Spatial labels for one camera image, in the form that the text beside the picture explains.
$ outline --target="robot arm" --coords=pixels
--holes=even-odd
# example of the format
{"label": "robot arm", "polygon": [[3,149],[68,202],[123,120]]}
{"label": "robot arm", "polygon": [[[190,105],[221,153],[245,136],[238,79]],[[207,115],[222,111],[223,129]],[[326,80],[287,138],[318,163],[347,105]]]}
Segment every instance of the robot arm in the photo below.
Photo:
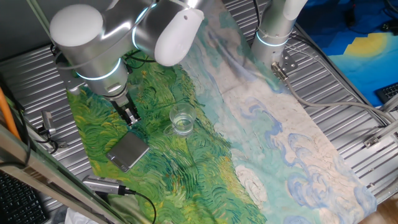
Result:
{"label": "robot arm", "polygon": [[271,68],[283,64],[282,53],[293,26],[308,0],[272,0],[264,11],[251,47],[254,56]]}
{"label": "robot arm", "polygon": [[50,34],[90,90],[105,96],[132,125],[140,118],[127,94],[128,73],[121,57],[136,48],[161,65],[179,63],[204,19],[202,10],[211,4],[207,0],[161,0],[157,4],[120,0],[102,14],[77,4],[56,13]]}

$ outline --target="orange pole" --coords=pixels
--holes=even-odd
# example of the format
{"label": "orange pole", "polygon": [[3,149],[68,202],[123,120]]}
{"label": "orange pole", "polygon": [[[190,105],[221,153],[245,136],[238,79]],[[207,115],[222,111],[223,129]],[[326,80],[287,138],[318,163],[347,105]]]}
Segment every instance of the orange pole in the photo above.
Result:
{"label": "orange pole", "polygon": [[0,108],[1,111],[4,115],[4,119],[6,120],[8,130],[15,135],[19,140],[21,140],[21,137],[19,136],[17,126],[15,125],[14,118],[12,117],[12,113],[10,110],[10,106],[8,105],[8,102],[6,100],[6,96],[4,96],[4,93],[2,92],[2,89],[0,88]]}

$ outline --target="painted fabric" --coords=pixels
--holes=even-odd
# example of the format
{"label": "painted fabric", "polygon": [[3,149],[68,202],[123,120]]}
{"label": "painted fabric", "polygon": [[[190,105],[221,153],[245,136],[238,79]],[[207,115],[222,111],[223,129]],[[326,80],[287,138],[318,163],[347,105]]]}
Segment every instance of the painted fabric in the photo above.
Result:
{"label": "painted fabric", "polygon": [[[143,82],[133,88],[138,75]],[[255,61],[221,1],[180,65],[146,63],[129,82],[142,118],[131,129],[87,88],[68,99],[95,174],[149,197],[156,223],[357,223],[376,210],[309,115]],[[176,103],[197,112],[189,138],[163,134]],[[128,131],[151,150],[125,174],[105,154]],[[116,199],[118,208],[131,204]],[[151,205],[136,199],[152,220]]]}

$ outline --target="glowing blue ring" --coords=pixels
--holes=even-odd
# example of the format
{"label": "glowing blue ring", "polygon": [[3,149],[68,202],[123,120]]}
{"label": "glowing blue ring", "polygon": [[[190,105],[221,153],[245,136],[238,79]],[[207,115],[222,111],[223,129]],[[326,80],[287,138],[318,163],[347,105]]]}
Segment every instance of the glowing blue ring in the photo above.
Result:
{"label": "glowing blue ring", "polygon": [[[142,10],[142,12],[138,15],[137,19],[136,19],[136,23],[141,19],[142,16],[144,16],[144,14],[147,12],[148,7],[146,7],[144,10]],[[137,27],[135,27],[132,30],[131,33],[131,40],[132,40],[132,44],[134,44],[134,46],[136,47],[136,49],[138,49],[137,44],[136,44],[136,31],[137,31]]]}
{"label": "glowing blue ring", "polygon": [[76,73],[77,73],[78,76],[84,78],[85,80],[91,80],[91,81],[102,80],[102,79],[104,79],[104,78],[108,78],[109,76],[111,76],[111,75],[119,68],[121,61],[122,61],[122,59],[119,58],[118,64],[115,66],[115,68],[114,68],[112,71],[110,71],[108,74],[103,75],[103,76],[101,76],[101,77],[89,78],[89,77],[84,77],[83,75],[80,75],[80,74],[77,73],[77,72],[76,72]]}
{"label": "glowing blue ring", "polygon": [[279,47],[279,46],[282,46],[282,45],[284,45],[284,44],[287,43],[287,40],[286,40],[286,41],[285,41],[284,43],[282,43],[282,44],[268,44],[267,42],[263,41],[263,40],[260,38],[258,32],[257,32],[257,37],[258,37],[258,39],[259,39],[263,44],[268,45],[268,46],[271,46],[271,47]]}

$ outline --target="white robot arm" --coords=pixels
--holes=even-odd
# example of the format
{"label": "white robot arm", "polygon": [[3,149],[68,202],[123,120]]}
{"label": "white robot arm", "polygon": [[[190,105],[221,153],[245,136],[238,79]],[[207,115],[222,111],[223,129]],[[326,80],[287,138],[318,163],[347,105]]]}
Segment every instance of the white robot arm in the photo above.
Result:
{"label": "white robot arm", "polygon": [[165,66],[188,53],[209,0],[120,0],[100,13],[77,4],[57,12],[50,34],[89,88],[112,102],[132,125],[140,118],[127,94],[127,68],[121,57],[136,48]]}

